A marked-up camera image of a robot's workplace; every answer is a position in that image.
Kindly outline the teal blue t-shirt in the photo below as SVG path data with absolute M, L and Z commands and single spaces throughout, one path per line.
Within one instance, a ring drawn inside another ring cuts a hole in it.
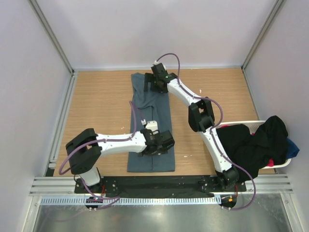
M 131 75 L 132 102 L 137 110 L 135 111 L 136 119 L 134 116 L 131 117 L 130 132 L 140 131 L 143 128 L 141 124 L 143 118 L 147 121 L 156 121 L 160 132 L 172 132 L 169 95 L 151 90 L 144 91 L 144 80 L 144 74 Z M 130 152 L 127 171 L 131 173 L 173 172 L 175 171 L 174 148 L 169 149 L 166 154 L 157 156 L 141 157 L 135 152 Z

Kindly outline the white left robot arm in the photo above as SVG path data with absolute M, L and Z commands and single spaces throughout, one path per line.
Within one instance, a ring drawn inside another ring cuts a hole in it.
M 102 189 L 102 181 L 95 164 L 100 157 L 123 152 L 135 152 L 141 156 L 161 155 L 174 144 L 168 130 L 160 132 L 144 128 L 131 134 L 104 135 L 88 128 L 66 144 L 68 156 L 63 163 L 68 162 L 70 167 L 60 169 L 59 173 L 70 171 L 78 175 L 90 192 L 98 193 Z

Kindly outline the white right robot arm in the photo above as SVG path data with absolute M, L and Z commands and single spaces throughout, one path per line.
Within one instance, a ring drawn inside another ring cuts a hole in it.
M 168 73 L 162 63 L 156 61 L 151 70 L 152 73 L 145 74 L 144 91 L 171 93 L 188 107 L 189 126 L 194 132 L 199 133 L 212 157 L 218 187 L 223 191 L 234 188 L 239 174 L 217 135 L 218 125 L 215 124 L 213 100 L 195 94 L 176 74 Z

